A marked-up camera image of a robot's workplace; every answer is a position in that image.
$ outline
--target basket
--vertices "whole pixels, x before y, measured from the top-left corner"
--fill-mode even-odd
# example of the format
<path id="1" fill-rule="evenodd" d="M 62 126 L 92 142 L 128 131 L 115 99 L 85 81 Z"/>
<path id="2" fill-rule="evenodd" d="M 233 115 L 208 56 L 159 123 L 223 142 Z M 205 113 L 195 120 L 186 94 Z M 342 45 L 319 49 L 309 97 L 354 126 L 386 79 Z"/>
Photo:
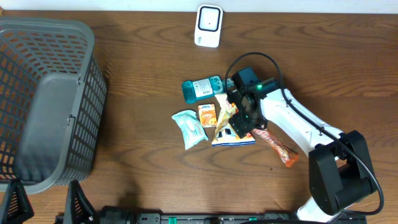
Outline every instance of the basket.
<path id="1" fill-rule="evenodd" d="M 82 22 L 0 17 L 0 191 L 85 179 L 106 97 Z"/>

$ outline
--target white device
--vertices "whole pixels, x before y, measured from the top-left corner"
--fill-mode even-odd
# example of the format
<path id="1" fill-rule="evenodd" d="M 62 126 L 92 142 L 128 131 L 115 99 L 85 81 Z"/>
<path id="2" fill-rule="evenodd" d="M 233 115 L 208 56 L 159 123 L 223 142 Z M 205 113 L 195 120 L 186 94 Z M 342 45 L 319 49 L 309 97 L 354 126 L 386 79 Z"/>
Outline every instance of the white device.
<path id="1" fill-rule="evenodd" d="M 195 44 L 202 47 L 218 47 L 222 21 L 222 8 L 206 4 L 199 6 L 195 26 Z"/>
<path id="2" fill-rule="evenodd" d="M 339 133 L 342 133 L 342 130 L 330 126 L 311 113 L 311 111 L 306 109 L 293 97 L 288 89 L 284 91 L 287 99 L 291 100 L 291 103 L 300 110 L 301 113 L 305 114 L 306 117 L 310 118 L 319 126 L 324 127 L 325 130 L 334 135 L 334 137 L 340 137 Z M 267 97 L 261 100 L 261 111 L 262 115 L 264 115 L 267 120 L 272 121 L 286 132 L 286 134 L 302 148 L 307 156 L 310 151 L 315 149 L 317 144 L 327 145 L 333 142 L 328 136 L 320 134 L 319 130 L 299 116 L 291 107 L 286 106 L 286 101 L 282 95 L 281 89 L 268 93 Z M 327 222 L 337 215 L 338 214 L 334 216 L 327 215 L 317 205 L 313 197 L 310 197 L 306 204 L 297 210 L 298 219 L 305 221 Z"/>

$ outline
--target small orange carton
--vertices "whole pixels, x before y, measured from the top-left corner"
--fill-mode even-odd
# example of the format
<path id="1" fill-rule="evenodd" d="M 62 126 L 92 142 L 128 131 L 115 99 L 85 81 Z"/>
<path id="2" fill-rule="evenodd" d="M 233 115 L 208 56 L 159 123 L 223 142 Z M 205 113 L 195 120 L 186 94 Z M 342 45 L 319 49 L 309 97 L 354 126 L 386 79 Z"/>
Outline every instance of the small orange carton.
<path id="1" fill-rule="evenodd" d="M 200 124 L 204 128 L 211 128 L 217 125 L 216 107 L 214 103 L 199 105 Z"/>

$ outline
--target product label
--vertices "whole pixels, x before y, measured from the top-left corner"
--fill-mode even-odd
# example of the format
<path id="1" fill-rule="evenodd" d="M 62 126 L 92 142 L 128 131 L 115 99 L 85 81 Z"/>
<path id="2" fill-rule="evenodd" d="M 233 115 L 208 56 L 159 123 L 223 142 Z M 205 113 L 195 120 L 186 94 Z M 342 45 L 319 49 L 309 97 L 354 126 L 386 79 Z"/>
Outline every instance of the product label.
<path id="1" fill-rule="evenodd" d="M 209 79 L 199 80 L 192 83 L 195 89 L 197 97 L 212 95 L 213 90 L 211 89 Z"/>

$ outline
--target wooden table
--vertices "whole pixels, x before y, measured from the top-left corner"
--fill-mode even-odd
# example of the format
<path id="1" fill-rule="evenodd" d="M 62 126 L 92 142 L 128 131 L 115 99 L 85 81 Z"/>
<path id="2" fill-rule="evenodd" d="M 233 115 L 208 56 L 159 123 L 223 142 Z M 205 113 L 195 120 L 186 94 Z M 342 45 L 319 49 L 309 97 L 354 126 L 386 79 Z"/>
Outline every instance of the wooden table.
<path id="1" fill-rule="evenodd" d="M 176 112 L 181 84 L 223 75 L 239 55 L 274 57 L 294 96 L 324 121 L 362 133 L 386 203 L 369 223 L 398 222 L 398 16 L 225 13 L 217 49 L 193 43 L 196 13 L 6 11 L 10 16 L 73 19 L 96 37 L 95 57 L 109 83 L 95 166 L 81 183 L 96 209 L 104 205 L 165 213 L 296 210 L 310 196 L 303 153 L 288 169 L 264 142 L 185 150 Z M 244 59 L 261 79 L 270 62 Z M 200 103 L 216 102 L 215 98 Z M 298 147 L 275 126 L 287 145 Z M 214 129 L 206 129 L 210 139 Z M 31 195 L 31 223 L 64 211 L 67 187 Z M 374 210 L 377 194 L 354 206 Z"/>

